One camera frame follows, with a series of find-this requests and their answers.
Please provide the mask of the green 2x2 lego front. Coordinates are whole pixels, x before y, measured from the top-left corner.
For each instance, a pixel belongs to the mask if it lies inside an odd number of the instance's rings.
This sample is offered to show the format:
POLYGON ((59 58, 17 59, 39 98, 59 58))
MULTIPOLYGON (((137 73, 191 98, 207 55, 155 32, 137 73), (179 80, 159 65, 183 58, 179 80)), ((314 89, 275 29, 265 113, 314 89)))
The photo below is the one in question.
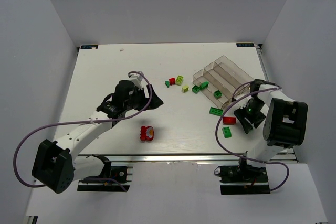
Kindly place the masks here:
POLYGON ((224 138, 231 138, 232 136, 232 132, 230 130, 230 127, 228 126, 222 128, 222 133, 223 133, 224 138))

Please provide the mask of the green 2x2 lego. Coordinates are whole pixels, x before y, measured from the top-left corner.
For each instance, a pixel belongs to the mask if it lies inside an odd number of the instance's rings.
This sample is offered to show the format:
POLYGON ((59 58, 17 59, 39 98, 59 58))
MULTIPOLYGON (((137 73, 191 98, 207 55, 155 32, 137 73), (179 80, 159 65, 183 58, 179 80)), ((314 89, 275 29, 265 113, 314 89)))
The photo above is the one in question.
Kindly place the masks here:
POLYGON ((215 92, 213 93, 213 95, 214 95, 214 97, 217 98, 217 99, 219 99, 219 98, 222 97, 222 93, 221 93, 219 90, 215 91, 215 92))
POLYGON ((230 130, 230 127, 228 126, 222 128, 222 133, 223 133, 224 138, 231 138, 232 136, 232 132, 230 130))

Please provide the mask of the green long lego brick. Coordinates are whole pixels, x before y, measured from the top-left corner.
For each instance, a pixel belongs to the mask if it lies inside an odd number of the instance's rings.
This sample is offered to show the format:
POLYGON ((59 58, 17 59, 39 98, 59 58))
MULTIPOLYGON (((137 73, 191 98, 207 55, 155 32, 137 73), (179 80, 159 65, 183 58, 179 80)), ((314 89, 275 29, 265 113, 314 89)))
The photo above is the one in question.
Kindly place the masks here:
POLYGON ((214 108, 214 107, 210 107, 209 114, 216 115, 216 116, 222 116, 223 110, 222 109, 218 109, 218 108, 214 108))

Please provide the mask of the green 2x2 lego brick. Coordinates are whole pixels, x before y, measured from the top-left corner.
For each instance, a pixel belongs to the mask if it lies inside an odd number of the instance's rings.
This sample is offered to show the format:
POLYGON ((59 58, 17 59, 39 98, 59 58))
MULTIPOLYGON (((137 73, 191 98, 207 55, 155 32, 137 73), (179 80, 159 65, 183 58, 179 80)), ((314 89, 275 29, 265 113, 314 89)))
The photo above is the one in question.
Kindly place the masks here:
POLYGON ((199 86, 195 85, 194 87, 192 87, 192 92, 193 93, 197 94, 197 93, 199 93, 199 91, 200 91, 200 87, 199 86))

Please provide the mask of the green sloped lego brick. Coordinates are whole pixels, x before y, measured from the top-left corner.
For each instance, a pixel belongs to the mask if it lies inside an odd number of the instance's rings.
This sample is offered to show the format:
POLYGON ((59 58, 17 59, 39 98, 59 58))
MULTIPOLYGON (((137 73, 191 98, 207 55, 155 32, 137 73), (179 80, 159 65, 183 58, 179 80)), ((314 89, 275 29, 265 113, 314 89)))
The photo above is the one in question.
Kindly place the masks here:
POLYGON ((207 88, 209 85, 209 82, 208 81, 205 81, 205 82, 202 82, 201 85, 199 86, 199 88, 201 90, 204 90, 205 88, 207 88))

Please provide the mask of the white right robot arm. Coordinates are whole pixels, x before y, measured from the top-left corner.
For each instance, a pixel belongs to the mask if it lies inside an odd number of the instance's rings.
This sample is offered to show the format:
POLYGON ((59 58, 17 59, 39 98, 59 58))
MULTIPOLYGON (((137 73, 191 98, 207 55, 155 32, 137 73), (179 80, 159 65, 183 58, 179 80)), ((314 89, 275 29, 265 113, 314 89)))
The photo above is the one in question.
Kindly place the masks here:
POLYGON ((248 134, 263 124, 263 139, 239 160, 242 173, 259 173, 275 155, 303 143, 308 105, 287 97, 279 86, 256 79, 250 83, 251 98, 234 111, 248 134))

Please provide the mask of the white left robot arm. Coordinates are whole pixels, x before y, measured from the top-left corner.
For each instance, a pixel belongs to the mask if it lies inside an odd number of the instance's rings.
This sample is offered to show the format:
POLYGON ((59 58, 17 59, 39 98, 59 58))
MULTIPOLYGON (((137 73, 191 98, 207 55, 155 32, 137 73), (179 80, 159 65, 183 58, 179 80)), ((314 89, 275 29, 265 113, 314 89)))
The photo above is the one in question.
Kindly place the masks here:
POLYGON ((130 110, 154 110, 163 105, 151 84, 146 88, 130 80, 121 80, 114 93, 107 95, 89 117, 88 123, 54 141, 44 140, 38 147, 32 175, 59 194, 74 180, 117 184, 111 161, 103 155, 80 156, 80 153, 103 133, 124 120, 130 110))

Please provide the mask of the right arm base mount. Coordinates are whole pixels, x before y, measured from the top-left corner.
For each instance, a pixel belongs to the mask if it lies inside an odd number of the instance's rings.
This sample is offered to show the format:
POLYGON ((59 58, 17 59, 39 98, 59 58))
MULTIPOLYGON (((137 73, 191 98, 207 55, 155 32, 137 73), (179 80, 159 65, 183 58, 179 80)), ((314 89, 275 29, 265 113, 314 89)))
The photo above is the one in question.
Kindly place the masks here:
POLYGON ((217 167, 214 175, 220 178, 222 195, 270 194, 265 167, 252 167, 246 161, 240 161, 238 165, 217 167))

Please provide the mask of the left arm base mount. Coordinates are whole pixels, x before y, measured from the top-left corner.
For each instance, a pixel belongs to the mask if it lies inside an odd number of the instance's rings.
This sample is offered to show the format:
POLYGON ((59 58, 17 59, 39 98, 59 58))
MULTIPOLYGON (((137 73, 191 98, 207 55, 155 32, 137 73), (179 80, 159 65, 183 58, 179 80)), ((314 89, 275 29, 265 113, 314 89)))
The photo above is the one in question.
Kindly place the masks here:
POLYGON ((73 164, 77 191, 127 192, 130 189, 133 167, 118 164, 102 155, 78 156, 73 164))

